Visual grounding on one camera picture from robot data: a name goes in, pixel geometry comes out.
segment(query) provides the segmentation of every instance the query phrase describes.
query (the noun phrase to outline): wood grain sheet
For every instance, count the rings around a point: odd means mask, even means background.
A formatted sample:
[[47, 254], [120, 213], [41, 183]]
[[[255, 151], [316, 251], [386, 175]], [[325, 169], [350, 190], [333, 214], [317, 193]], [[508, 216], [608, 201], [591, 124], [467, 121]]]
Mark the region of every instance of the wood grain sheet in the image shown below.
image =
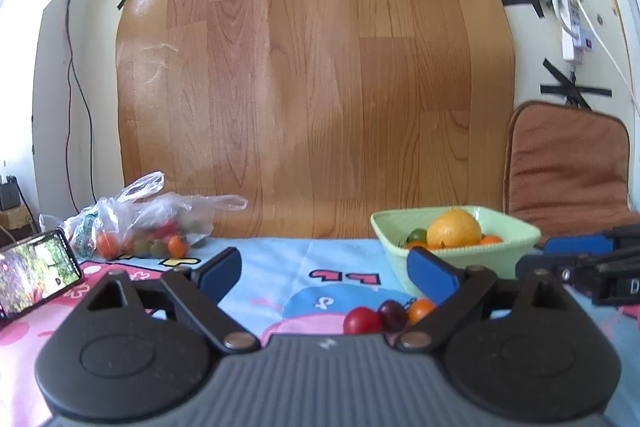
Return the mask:
[[116, 65], [126, 182], [161, 169], [169, 190], [248, 198], [218, 235], [367, 237], [386, 208], [500, 208], [500, 0], [128, 0]]

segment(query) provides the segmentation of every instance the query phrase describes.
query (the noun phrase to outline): purple fruit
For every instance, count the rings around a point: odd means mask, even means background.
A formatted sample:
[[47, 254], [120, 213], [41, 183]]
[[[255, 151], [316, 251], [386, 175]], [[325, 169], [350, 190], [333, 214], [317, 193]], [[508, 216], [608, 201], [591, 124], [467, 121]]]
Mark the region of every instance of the purple fruit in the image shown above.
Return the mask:
[[396, 333], [406, 325], [406, 310], [399, 302], [388, 300], [380, 304], [378, 315], [385, 331]]

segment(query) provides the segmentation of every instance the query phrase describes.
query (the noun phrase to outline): smartphone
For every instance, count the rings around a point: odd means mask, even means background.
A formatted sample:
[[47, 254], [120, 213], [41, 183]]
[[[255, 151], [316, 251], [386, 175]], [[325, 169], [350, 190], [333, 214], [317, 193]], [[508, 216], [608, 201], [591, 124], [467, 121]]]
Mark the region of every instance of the smartphone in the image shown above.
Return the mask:
[[24, 315], [82, 281], [82, 270], [60, 229], [0, 250], [0, 324]]

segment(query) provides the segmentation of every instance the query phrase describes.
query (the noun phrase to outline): gray ribbed surface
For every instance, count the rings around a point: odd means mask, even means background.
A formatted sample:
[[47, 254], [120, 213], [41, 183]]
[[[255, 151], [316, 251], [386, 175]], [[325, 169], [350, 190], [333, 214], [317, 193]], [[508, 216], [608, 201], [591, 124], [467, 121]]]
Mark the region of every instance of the gray ribbed surface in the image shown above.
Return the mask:
[[[135, 427], [516, 427], [466, 402], [429, 357], [398, 353], [379, 335], [275, 335], [227, 357], [192, 400]], [[562, 427], [605, 427], [598, 417]], [[47, 427], [86, 427], [55, 419]]]

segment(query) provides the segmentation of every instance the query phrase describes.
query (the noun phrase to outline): brown cushion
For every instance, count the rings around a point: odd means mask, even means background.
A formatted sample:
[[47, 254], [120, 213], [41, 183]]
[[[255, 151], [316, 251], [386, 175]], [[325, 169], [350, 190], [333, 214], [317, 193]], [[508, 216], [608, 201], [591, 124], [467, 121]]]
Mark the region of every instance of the brown cushion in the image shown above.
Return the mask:
[[558, 235], [640, 223], [628, 208], [629, 137], [617, 118], [545, 102], [511, 118], [504, 211]]

